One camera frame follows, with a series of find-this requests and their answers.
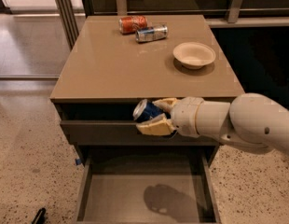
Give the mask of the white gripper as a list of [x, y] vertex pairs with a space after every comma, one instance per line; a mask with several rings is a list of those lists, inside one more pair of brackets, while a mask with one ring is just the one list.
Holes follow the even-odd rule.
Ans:
[[166, 113], [171, 113], [168, 119], [161, 114], [151, 120], [138, 123], [137, 130], [144, 135], [166, 136], [176, 131], [182, 136], [199, 137], [196, 128], [196, 115], [199, 106], [204, 100], [198, 97], [186, 97], [182, 100], [177, 98], [158, 99], [153, 105]]

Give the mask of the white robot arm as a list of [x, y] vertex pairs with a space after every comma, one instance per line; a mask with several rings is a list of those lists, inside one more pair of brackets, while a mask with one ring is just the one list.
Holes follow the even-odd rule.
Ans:
[[230, 103], [200, 97], [143, 99], [133, 118], [144, 135], [203, 136], [249, 153], [276, 149], [289, 156], [289, 110], [257, 93], [242, 94]]

